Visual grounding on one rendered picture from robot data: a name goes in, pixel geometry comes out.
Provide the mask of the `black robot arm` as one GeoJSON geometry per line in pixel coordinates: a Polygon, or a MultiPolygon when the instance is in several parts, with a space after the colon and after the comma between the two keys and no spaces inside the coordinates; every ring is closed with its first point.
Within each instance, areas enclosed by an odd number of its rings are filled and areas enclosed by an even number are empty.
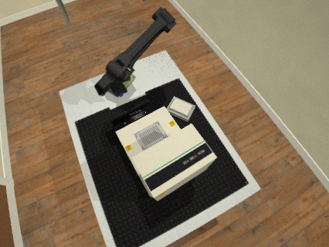
{"type": "Polygon", "coordinates": [[[96,91],[99,96],[104,96],[109,88],[112,89],[113,93],[120,90],[117,82],[119,80],[122,80],[122,82],[130,80],[130,75],[135,71],[133,66],[138,58],[163,31],[168,33],[176,24],[175,18],[162,7],[152,15],[152,18],[153,20],[156,19],[154,23],[128,49],[109,61],[105,69],[107,72],[94,86],[95,89],[97,88],[96,91]],[[124,72],[126,69],[127,71],[124,72]],[[112,86],[112,83],[116,84],[112,86]]]}

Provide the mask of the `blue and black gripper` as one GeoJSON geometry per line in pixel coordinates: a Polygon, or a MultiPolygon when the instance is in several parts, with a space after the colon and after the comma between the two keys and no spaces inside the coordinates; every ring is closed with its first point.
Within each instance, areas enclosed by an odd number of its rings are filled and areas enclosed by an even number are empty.
{"type": "Polygon", "coordinates": [[[122,84],[121,81],[117,82],[117,85],[119,86],[119,89],[117,92],[114,93],[114,95],[122,97],[124,95],[124,93],[127,92],[127,88],[125,87],[124,84],[122,84]]]}

